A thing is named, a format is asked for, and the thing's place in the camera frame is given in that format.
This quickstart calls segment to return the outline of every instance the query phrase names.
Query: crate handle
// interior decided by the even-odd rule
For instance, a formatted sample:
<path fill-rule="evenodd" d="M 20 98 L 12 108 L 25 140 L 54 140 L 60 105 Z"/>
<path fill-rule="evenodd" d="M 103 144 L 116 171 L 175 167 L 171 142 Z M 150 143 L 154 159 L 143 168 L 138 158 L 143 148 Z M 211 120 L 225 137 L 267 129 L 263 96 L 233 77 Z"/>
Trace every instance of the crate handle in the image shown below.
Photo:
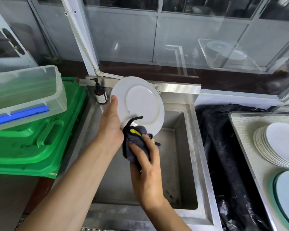
<path fill-rule="evenodd" d="M 47 124 L 46 128 L 43 130 L 42 134 L 40 135 L 40 137 L 38 138 L 38 140 L 36 141 L 36 145 L 38 147 L 44 146 L 44 141 L 47 138 L 47 136 L 49 135 L 51 129 L 54 127 L 54 124 L 57 122 L 58 120 L 52 120 L 50 123 Z"/>

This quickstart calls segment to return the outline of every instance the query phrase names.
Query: green plastic crate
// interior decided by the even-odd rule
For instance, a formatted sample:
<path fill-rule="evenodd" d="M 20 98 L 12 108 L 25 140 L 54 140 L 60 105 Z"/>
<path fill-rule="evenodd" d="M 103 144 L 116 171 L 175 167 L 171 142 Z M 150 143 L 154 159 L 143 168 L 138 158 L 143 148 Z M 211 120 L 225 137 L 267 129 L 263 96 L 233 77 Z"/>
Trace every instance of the green plastic crate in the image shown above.
<path fill-rule="evenodd" d="M 76 79 L 62 78 L 68 108 L 65 112 L 0 131 L 0 164 L 40 162 L 53 152 L 62 138 L 83 88 Z"/>
<path fill-rule="evenodd" d="M 66 126 L 64 134 L 62 135 L 58 145 L 52 151 L 52 153 L 46 159 L 32 164 L 14 164 L 4 165 L 0 164 L 0 174 L 12 174 L 12 175 L 32 175 L 32 176 L 47 176 L 55 178 L 61 165 L 61 159 L 65 152 L 66 144 L 71 135 L 71 131 L 77 119 L 77 116 L 82 108 L 83 101 L 85 100 L 87 93 L 79 87 L 79 95 L 76 97 L 76 107 L 70 117 L 70 120 Z"/>

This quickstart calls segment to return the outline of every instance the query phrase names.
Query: left hand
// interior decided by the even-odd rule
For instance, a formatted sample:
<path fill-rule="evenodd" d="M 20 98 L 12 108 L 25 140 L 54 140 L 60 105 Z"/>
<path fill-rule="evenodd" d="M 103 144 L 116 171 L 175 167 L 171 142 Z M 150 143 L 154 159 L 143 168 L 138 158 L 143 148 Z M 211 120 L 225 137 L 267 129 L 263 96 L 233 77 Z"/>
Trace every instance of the left hand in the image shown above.
<path fill-rule="evenodd" d="M 118 99 L 115 95 L 111 96 L 111 103 L 107 105 L 100 120 L 99 130 L 96 136 L 98 141 L 104 142 L 105 146 L 116 151 L 123 143 L 124 135 L 120 129 L 120 119 L 117 114 Z"/>

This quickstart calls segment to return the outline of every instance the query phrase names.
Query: right hand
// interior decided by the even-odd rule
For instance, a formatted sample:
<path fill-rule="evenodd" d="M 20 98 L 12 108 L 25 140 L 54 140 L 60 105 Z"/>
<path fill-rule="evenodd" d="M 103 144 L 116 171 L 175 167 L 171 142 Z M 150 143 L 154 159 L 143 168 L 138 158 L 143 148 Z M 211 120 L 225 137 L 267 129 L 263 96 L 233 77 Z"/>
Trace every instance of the right hand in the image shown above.
<path fill-rule="evenodd" d="M 141 172 L 139 172 L 137 166 L 130 163 L 131 182 L 138 202 L 145 211 L 150 211 L 161 208 L 166 199 L 163 195 L 158 148 L 148 135 L 142 135 L 142 139 L 150 150 L 151 162 L 137 145 L 130 143 L 129 147 L 136 155 L 142 169 Z"/>

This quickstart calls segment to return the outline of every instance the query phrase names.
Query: stack of white plates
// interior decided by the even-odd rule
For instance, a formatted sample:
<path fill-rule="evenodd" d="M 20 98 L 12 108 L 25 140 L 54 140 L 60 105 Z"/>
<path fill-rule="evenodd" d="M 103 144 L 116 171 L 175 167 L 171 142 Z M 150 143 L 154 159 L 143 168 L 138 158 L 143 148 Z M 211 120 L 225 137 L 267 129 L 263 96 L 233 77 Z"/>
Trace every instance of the stack of white plates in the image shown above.
<path fill-rule="evenodd" d="M 266 160 L 289 168 L 289 124 L 273 123 L 257 129 L 254 143 Z"/>

